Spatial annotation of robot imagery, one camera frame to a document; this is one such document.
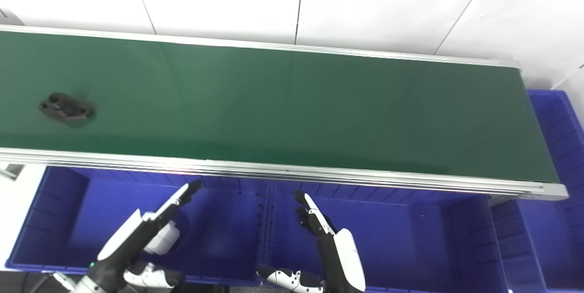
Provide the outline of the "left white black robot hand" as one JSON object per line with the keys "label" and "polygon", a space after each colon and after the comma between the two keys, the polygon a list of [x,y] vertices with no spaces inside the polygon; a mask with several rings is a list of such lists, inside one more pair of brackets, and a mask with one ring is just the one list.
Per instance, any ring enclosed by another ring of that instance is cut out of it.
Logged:
{"label": "left white black robot hand", "polygon": [[184,274],[140,262],[140,254],[163,255],[170,251],[180,231],[173,222],[179,208],[187,205],[201,188],[199,179],[182,185],[154,212],[136,209],[100,250],[95,262],[79,281],[75,293],[117,293],[128,284],[173,290]]}

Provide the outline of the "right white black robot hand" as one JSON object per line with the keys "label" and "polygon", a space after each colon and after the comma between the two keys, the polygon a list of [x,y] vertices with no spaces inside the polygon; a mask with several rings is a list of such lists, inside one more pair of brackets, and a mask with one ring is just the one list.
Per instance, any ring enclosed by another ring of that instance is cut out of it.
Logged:
{"label": "right white black robot hand", "polygon": [[269,265],[259,266],[257,275],[292,293],[363,293],[365,275],[352,233],[336,229],[308,193],[296,189],[294,199],[300,204],[295,212],[301,227],[316,239],[324,275]]}

